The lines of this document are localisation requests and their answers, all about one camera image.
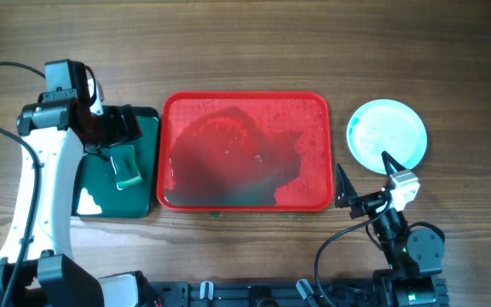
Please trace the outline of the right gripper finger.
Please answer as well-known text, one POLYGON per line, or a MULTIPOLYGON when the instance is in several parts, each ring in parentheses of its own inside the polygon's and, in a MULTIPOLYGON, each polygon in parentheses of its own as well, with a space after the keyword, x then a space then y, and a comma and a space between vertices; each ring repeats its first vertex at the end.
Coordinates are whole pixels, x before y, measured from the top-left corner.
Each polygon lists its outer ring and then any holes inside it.
POLYGON ((337 164, 336 171, 338 194, 335 199, 335 206, 338 208, 354 206, 358 199, 357 192, 340 164, 337 164))
POLYGON ((387 151, 383 151, 381 157, 387 176, 405 170, 405 167, 397 162, 387 151))

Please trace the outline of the white plate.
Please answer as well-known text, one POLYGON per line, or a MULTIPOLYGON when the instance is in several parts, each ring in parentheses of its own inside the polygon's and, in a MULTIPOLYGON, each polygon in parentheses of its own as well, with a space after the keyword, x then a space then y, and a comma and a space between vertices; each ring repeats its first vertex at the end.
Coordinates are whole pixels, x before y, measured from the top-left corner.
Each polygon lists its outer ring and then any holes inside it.
POLYGON ((412 169, 422 161, 428 147, 422 119, 409 106, 391 99, 377 99, 359 107, 349 120, 345 136, 357 162, 378 174, 385 173, 383 151, 412 169))

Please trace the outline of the green yellow sponge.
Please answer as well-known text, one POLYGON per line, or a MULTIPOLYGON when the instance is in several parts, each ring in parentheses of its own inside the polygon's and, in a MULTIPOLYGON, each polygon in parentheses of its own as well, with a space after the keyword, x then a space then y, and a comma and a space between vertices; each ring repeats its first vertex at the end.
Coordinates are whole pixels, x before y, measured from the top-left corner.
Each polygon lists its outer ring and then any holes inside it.
POLYGON ((132 145, 111 148, 110 160, 118 190, 124 190, 142 181, 142 175, 136 163, 136 151, 132 145))

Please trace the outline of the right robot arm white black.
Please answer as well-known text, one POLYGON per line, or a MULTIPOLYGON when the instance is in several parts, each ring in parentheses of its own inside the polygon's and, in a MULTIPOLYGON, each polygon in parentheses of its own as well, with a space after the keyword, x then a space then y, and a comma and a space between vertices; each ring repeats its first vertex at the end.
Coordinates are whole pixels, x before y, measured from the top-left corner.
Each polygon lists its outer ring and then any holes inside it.
POLYGON ((387 182, 377 192, 358 195, 344 169, 337 168, 337 206, 350 217, 367 217, 367 235, 383 252, 387 269, 366 280, 333 281, 331 295, 341 306, 448 306, 442 273, 445 234, 427 222, 410 224, 406 205, 419 191, 417 176, 382 152, 387 182))

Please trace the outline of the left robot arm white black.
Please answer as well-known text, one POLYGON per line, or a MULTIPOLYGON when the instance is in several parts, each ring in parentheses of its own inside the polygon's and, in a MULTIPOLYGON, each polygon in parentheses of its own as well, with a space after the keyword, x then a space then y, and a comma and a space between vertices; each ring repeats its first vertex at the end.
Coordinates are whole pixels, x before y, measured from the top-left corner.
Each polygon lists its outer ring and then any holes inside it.
POLYGON ((22 171, 14 217, 0 250, 0 306, 154 306, 140 271, 95 278, 74 262, 70 220, 84 150, 141 134, 130 105, 92 113, 75 99, 27 105, 17 120, 22 171))

